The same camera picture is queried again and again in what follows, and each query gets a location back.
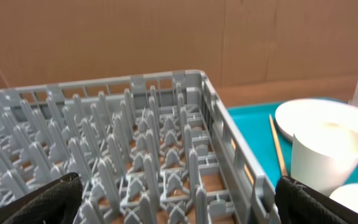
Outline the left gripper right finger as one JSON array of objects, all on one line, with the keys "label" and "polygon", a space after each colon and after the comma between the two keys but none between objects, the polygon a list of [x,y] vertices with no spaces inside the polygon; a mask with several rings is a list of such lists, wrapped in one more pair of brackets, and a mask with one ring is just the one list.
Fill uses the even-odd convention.
[{"label": "left gripper right finger", "polygon": [[358,224],[358,213],[289,176],[279,178],[275,204],[282,224]]}]

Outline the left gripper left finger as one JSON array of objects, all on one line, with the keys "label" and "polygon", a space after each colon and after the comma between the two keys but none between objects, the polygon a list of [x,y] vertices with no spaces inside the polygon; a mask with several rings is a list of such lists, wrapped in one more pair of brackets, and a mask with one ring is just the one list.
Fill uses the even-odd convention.
[{"label": "left gripper left finger", "polygon": [[0,208],[0,224],[71,224],[82,194],[79,174],[68,173]]}]

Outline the white paper cup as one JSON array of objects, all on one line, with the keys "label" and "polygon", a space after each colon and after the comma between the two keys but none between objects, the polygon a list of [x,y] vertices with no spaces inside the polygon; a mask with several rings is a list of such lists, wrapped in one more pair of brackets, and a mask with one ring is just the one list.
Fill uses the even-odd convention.
[{"label": "white paper cup", "polygon": [[290,176],[325,196],[358,166],[358,132],[337,123],[308,124],[294,132]]}]

